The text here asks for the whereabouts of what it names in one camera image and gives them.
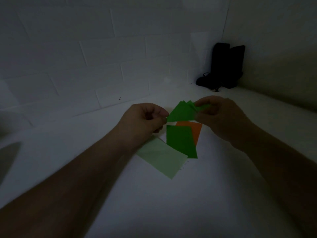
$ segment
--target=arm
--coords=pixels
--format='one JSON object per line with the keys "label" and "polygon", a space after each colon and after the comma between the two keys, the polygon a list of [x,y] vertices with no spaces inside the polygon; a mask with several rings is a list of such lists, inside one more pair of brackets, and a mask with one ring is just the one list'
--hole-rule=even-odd
{"label": "arm", "polygon": [[203,104],[211,108],[196,120],[245,152],[287,211],[317,236],[317,164],[253,124],[232,100],[209,96],[195,103]]}
{"label": "arm", "polygon": [[154,104],[132,105],[105,137],[0,210],[0,237],[71,237],[91,209],[107,171],[166,123]]}

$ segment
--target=forearm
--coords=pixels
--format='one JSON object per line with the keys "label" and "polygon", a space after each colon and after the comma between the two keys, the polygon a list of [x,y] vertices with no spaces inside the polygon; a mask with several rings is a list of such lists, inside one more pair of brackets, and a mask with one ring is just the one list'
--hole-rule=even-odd
{"label": "forearm", "polygon": [[260,128],[238,147],[245,152],[289,213],[317,235],[317,164]]}
{"label": "forearm", "polygon": [[70,237],[124,154],[111,133],[0,210],[0,237]]}

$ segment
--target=stack of paper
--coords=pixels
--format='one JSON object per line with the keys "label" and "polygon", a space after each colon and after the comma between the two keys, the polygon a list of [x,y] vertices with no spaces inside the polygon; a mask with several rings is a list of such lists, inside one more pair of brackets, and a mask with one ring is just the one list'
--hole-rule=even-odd
{"label": "stack of paper", "polygon": [[169,178],[173,178],[187,158],[197,159],[196,144],[202,124],[188,122],[194,120],[197,112],[209,105],[196,107],[192,101],[179,102],[167,117],[166,143],[152,137],[137,152],[137,155]]}

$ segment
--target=white table surface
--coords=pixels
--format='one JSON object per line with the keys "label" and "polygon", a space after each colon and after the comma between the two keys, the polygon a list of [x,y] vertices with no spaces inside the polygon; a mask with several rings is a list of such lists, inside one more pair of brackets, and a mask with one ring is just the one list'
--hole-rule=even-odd
{"label": "white table surface", "polygon": [[[172,110],[208,95],[233,99],[254,123],[317,161],[317,114],[242,88],[214,93],[188,85],[2,138],[0,148],[13,144],[17,151],[7,152],[15,158],[0,184],[0,207],[99,140],[131,104]],[[197,154],[172,180],[133,156],[107,196],[101,194],[85,237],[300,237],[245,154],[206,126]]]}

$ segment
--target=left hand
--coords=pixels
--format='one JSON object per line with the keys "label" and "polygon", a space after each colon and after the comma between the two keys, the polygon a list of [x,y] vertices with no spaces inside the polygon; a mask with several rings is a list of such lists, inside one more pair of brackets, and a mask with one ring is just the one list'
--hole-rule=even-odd
{"label": "left hand", "polygon": [[133,104],[111,132],[127,150],[132,150],[147,141],[152,133],[158,133],[166,124],[168,115],[156,104]]}

